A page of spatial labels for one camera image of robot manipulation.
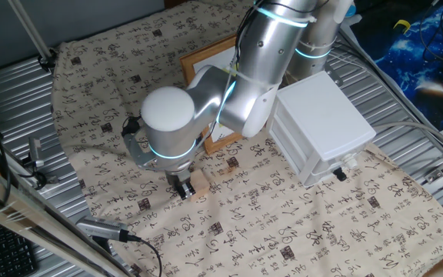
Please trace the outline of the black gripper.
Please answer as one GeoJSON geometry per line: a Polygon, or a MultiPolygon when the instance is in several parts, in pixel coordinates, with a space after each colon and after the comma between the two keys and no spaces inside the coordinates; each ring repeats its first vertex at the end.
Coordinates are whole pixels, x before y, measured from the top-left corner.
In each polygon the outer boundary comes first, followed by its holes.
{"type": "Polygon", "coordinates": [[[177,172],[165,172],[168,184],[175,187],[181,200],[186,200],[189,196],[193,196],[196,191],[191,184],[191,173],[188,169],[177,172]]]}

